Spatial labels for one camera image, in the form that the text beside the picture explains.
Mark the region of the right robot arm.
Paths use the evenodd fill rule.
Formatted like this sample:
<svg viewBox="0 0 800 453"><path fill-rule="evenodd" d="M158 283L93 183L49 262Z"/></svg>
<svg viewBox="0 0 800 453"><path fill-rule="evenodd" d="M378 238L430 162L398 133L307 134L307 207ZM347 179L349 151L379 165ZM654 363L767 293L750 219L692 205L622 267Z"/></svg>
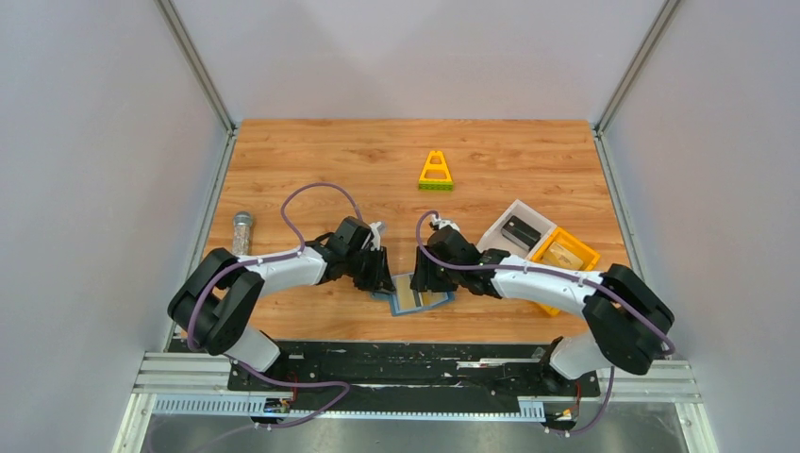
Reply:
<svg viewBox="0 0 800 453"><path fill-rule="evenodd" d="M542 356L542 379L560 385L604 368L645 375L652 362L675 353L668 332L675 317L628 267L568 271L506 250L478 251L453 226L419 239L415 274L474 295L542 303L581 318L587 332L557 337Z"/></svg>

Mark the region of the gold credit card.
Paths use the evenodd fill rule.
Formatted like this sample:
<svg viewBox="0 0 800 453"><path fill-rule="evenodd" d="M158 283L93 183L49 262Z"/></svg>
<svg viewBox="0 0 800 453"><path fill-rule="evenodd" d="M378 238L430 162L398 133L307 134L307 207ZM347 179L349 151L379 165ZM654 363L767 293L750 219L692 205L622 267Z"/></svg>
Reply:
<svg viewBox="0 0 800 453"><path fill-rule="evenodd" d="M410 288L411 274L393 277L395 293L392 299L393 314L396 316L421 311L425 308L423 297Z"/></svg>

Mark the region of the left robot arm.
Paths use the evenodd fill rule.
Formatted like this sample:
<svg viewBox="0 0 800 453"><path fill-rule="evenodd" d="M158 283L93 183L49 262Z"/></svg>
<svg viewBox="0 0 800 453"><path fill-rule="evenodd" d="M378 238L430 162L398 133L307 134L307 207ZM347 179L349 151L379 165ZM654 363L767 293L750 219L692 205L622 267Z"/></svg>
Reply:
<svg viewBox="0 0 800 453"><path fill-rule="evenodd" d="M393 293L387 249L381 242L385 229L382 222L366 224L348 216L334 232L305 242L303 249L235 256L216 248L173 296L168 316L191 334L191 347L265 372L283 352L267 334L249 327L257 301L341 277L350 277L367 293Z"/></svg>

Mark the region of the blue card holder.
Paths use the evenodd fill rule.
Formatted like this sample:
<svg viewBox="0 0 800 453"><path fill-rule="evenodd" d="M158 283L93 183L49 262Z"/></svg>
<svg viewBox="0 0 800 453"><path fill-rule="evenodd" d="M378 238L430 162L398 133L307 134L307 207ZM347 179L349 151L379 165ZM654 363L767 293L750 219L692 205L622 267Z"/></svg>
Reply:
<svg viewBox="0 0 800 453"><path fill-rule="evenodd" d="M404 316L434 310L456 299L454 292L417 292L410 288L411 273L392 276L395 292L370 293L373 300L387 302L392 316Z"/></svg>

